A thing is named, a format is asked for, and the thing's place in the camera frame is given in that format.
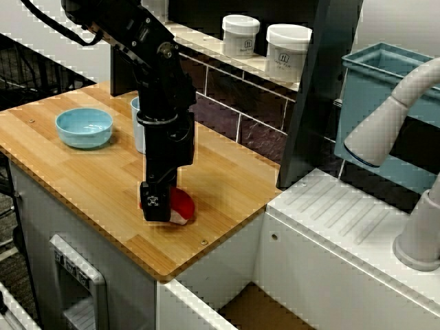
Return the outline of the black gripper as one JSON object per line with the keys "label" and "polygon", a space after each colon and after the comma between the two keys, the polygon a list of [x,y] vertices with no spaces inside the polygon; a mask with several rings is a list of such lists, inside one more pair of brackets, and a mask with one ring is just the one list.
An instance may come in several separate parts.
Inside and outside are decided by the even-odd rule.
{"label": "black gripper", "polygon": [[183,111],[172,120],[154,122],[138,112],[137,121],[145,132],[145,180],[140,184],[144,219],[169,222],[171,186],[177,185],[177,169],[193,163],[195,116]]}

